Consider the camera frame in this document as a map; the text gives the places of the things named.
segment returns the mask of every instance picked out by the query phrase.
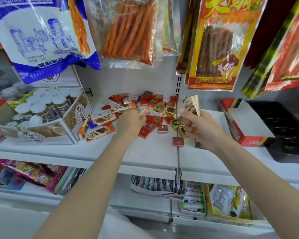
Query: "hand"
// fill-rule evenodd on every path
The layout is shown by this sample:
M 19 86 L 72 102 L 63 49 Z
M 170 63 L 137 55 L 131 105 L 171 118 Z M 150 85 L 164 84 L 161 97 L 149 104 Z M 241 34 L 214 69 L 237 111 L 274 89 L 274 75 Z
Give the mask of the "hand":
M 140 116 L 135 109 L 125 111 L 116 123 L 116 135 L 133 142 L 146 120 L 146 115 Z
M 200 110 L 200 117 L 187 110 L 180 114 L 184 117 L 186 135 L 197 138 L 203 147 L 212 153 L 217 151 L 223 138 L 229 138 L 208 112 Z M 199 133 L 193 133 L 191 125 L 194 125 Z

